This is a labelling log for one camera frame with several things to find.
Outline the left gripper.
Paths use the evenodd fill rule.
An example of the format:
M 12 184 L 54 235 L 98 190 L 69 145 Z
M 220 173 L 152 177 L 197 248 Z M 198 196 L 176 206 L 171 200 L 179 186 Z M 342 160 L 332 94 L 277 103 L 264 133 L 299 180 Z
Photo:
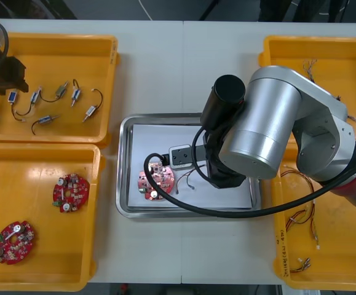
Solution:
M 26 66 L 15 57 L 7 57 L 0 66 L 0 95 L 6 90 L 17 89 L 23 93 L 29 92 L 25 82 Z

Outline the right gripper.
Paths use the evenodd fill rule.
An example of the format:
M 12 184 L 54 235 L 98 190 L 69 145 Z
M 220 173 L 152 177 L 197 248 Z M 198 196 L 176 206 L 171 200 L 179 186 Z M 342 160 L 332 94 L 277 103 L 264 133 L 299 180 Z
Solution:
M 228 131 L 229 127 L 219 127 L 205 134 L 207 175 L 211 179 L 211 184 L 218 189 L 239 187 L 247 178 L 225 166 L 219 158 L 224 137 Z

